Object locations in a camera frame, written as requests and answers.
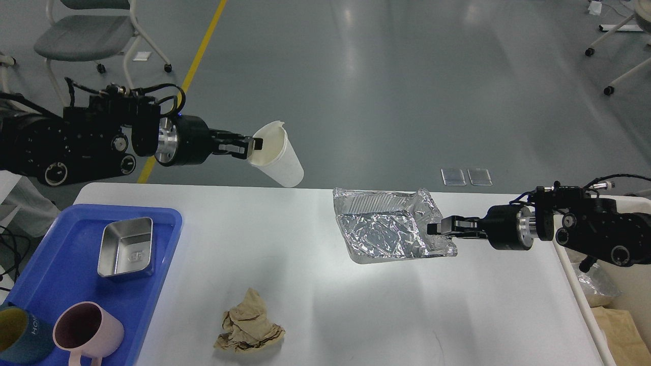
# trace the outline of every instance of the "crumpled brown cloth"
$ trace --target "crumpled brown cloth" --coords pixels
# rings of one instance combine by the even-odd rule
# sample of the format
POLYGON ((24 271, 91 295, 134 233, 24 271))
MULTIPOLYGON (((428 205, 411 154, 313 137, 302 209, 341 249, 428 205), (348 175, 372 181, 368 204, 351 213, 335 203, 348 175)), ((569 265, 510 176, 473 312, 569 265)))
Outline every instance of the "crumpled brown cloth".
POLYGON ((608 349, 617 366, 651 365, 651 354, 637 332, 631 313, 595 307, 592 308, 592 314, 599 328, 606 334, 608 349))
POLYGON ((280 341, 285 334, 283 327, 267 319, 267 305, 251 288, 242 303, 224 312, 221 326, 228 333, 220 334, 213 347, 235 353, 260 350, 280 341))

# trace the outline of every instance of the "foil container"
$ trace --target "foil container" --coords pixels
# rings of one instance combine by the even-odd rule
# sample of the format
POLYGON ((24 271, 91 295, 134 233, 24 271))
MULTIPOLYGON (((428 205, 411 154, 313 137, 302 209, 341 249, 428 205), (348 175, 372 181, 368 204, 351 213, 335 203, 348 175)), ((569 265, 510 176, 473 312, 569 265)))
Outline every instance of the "foil container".
POLYGON ((450 236, 427 235, 441 211, 430 192, 333 190, 337 225, 359 264, 456 256, 450 236))

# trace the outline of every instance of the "white paper cup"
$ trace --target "white paper cup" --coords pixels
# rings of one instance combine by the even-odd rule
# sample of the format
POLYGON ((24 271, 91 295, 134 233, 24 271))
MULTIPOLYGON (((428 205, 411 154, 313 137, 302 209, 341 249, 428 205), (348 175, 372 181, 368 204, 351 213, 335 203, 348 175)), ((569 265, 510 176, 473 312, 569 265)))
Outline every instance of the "white paper cup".
POLYGON ((262 138, 262 150, 254 150, 249 163, 283 187, 294 187, 303 180, 303 167, 287 138, 284 122, 276 120, 262 127, 253 137, 262 138))

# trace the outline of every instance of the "yellow floor line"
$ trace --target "yellow floor line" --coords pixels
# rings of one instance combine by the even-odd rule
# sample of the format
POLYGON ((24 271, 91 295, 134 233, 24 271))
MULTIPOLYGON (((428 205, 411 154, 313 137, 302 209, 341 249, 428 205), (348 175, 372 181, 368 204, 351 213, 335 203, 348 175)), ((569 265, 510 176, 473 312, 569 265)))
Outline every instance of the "yellow floor line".
MULTIPOLYGON (((195 77, 195 73, 199 68, 199 63, 201 63, 203 54, 206 51, 206 48, 208 47, 208 43, 210 43, 210 37, 212 37, 212 33, 215 31, 215 27, 217 26, 217 22, 219 21, 219 17, 221 16, 221 13, 224 11, 224 7, 226 6, 227 1, 228 0, 221 0, 219 2, 217 11, 215 11, 215 15, 212 17, 212 21, 210 22, 210 25, 206 30, 206 34, 204 35, 204 38, 201 41, 201 45, 197 50, 195 59, 192 60, 192 65, 190 65, 190 69, 187 71, 186 78, 183 80, 183 84, 181 85, 181 89, 183 89, 183 91, 186 93, 187 90, 190 88, 192 79, 195 77)), ((138 178, 138 183, 147 183, 149 176, 152 174, 152 170, 154 169, 155 163, 156 163, 155 157, 150 156, 149 159, 147 159, 147 162, 143 167, 143 171, 140 173, 140 177, 138 178)))

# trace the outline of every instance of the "stainless steel container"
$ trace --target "stainless steel container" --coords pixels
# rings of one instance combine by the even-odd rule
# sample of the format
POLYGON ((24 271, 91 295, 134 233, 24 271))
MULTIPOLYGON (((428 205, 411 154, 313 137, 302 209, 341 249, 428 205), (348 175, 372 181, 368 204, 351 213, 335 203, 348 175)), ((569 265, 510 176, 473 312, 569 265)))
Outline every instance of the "stainless steel container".
POLYGON ((154 273, 154 222, 137 218, 112 222, 104 228, 97 274, 114 281, 154 273))

